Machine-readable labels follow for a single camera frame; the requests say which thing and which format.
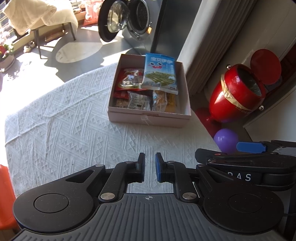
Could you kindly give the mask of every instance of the cardboard box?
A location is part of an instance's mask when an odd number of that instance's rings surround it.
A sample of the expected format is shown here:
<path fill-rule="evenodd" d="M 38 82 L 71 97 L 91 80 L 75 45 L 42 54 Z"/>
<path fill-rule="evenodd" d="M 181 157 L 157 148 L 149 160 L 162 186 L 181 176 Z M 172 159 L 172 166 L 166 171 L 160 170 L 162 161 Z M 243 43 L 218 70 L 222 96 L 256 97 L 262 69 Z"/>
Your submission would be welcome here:
<path fill-rule="evenodd" d="M 113 92 L 118 74 L 125 68 L 144 68 L 145 56 L 122 54 L 120 56 L 108 105 L 108 117 L 112 122 L 124 122 L 152 126 L 183 127 L 191 118 L 191 109 L 187 83 L 183 64 L 175 61 L 175 70 L 178 86 L 178 108 L 179 113 L 166 113 L 148 110 L 132 110 L 113 107 Z"/>

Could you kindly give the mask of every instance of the gray ribbed plate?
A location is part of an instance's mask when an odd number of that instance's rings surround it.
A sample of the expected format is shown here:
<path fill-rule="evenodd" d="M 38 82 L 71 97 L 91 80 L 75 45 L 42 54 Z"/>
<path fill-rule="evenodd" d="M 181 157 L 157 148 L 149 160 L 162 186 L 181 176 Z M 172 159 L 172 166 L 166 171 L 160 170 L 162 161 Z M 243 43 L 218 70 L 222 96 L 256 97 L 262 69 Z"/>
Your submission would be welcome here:
<path fill-rule="evenodd" d="M 275 231 L 238 235 L 210 223 L 195 204 L 184 203 L 174 194 L 124 194 L 115 203 L 102 204 L 93 218 L 63 234 L 22 231 L 14 241 L 166 241 L 285 240 Z"/>

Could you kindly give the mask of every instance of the table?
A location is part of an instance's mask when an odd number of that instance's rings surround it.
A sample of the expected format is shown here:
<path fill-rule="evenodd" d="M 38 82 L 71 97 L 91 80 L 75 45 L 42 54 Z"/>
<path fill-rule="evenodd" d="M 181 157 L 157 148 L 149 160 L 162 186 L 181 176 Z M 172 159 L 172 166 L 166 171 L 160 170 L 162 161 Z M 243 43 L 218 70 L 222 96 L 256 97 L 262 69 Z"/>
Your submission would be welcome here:
<path fill-rule="evenodd" d="M 16 196 L 95 164 L 113 168 L 146 154 L 145 182 L 128 186 L 132 193 L 173 192 L 158 183 L 155 153 L 195 168 L 197 148 L 219 151 L 192 112 L 183 128 L 111 123 L 108 100 L 116 64 L 78 76 L 7 117 L 5 142 Z"/>

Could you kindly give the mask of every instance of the metal bolt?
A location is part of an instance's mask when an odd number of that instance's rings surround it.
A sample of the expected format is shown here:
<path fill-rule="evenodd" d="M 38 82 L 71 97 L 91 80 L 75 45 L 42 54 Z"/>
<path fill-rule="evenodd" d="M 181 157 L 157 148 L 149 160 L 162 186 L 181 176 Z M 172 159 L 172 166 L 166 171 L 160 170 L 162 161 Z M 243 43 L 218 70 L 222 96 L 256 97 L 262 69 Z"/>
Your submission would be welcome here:
<path fill-rule="evenodd" d="M 186 193 L 183 193 L 182 197 L 187 200 L 192 200 L 192 199 L 195 199 L 197 196 L 193 192 L 186 192 Z"/>
<path fill-rule="evenodd" d="M 115 195 L 112 192 L 105 192 L 101 195 L 101 198 L 104 200 L 111 200 L 115 198 Z"/>

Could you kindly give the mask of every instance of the purple balloon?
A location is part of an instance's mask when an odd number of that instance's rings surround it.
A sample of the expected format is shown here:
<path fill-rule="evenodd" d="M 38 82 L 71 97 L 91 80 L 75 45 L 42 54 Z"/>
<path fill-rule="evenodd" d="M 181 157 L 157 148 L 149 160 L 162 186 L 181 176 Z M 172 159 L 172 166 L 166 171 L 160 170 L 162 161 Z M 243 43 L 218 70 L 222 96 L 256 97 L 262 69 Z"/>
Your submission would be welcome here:
<path fill-rule="evenodd" d="M 222 152 L 232 154 L 237 150 L 239 136 L 234 131 L 224 128 L 215 134 L 214 141 Z"/>

